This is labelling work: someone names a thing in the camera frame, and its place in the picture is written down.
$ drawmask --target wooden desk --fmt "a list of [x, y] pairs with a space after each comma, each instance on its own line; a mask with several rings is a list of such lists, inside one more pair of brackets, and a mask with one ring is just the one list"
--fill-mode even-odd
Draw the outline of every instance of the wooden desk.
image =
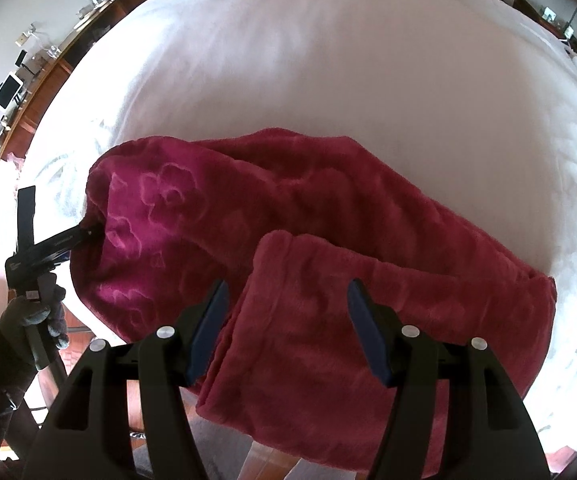
[[0, 161], [9, 153], [26, 157], [38, 124], [60, 88], [82, 58], [104, 33], [117, 25], [131, 10], [147, 0], [113, 0], [102, 7], [81, 28], [74, 30], [60, 45], [60, 56], [46, 65], [31, 83], [24, 101], [15, 111], [11, 129], [0, 147]]

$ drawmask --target bed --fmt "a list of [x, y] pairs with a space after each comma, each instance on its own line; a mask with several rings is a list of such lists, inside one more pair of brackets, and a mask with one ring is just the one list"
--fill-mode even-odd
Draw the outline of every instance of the bed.
[[[149, 0], [38, 127], [22, 172], [38, 186], [36, 238], [82, 218], [88, 170], [117, 144], [268, 126], [357, 140], [555, 277], [549, 354], [525, 404], [546, 452], [577, 450], [577, 62], [565, 47], [500, 0]], [[121, 343], [68, 266], [59, 281], [73, 313]]]

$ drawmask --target gray glove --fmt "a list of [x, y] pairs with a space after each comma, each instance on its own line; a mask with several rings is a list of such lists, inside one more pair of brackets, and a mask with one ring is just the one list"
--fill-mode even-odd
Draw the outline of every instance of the gray glove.
[[52, 295], [39, 301], [29, 301], [25, 296], [11, 300], [0, 317], [0, 330], [15, 353], [29, 364], [34, 364], [32, 351], [24, 331], [25, 326], [36, 325], [48, 321], [48, 333], [55, 341], [55, 346], [64, 349], [68, 346], [66, 321], [62, 301], [66, 290], [56, 285], [57, 277], [50, 273], [52, 280]]

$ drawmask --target pink fabric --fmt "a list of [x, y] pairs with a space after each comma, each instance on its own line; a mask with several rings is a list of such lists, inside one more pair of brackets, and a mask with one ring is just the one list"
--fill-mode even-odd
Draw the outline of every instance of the pink fabric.
[[[72, 254], [84, 303], [127, 340], [173, 322], [226, 279], [232, 307], [197, 410], [314, 462], [366, 471], [393, 399], [371, 375], [346, 307], [361, 278], [431, 336], [484, 337], [523, 395], [546, 356], [555, 283], [345, 137], [263, 130], [149, 137], [91, 170]], [[427, 473], [445, 425], [440, 388]]]

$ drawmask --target pink cloth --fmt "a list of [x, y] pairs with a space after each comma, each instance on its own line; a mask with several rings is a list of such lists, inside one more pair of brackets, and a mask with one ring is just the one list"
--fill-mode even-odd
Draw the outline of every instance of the pink cloth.
[[[434, 338], [484, 337], [522, 395], [546, 356], [553, 280], [345, 137], [139, 139], [102, 156], [87, 193], [83, 224], [103, 222], [106, 238], [73, 251], [78, 295], [137, 340], [227, 280], [232, 307], [197, 410], [267, 446], [370, 468], [394, 391], [353, 331], [353, 278]], [[427, 473], [445, 389], [437, 404]]]

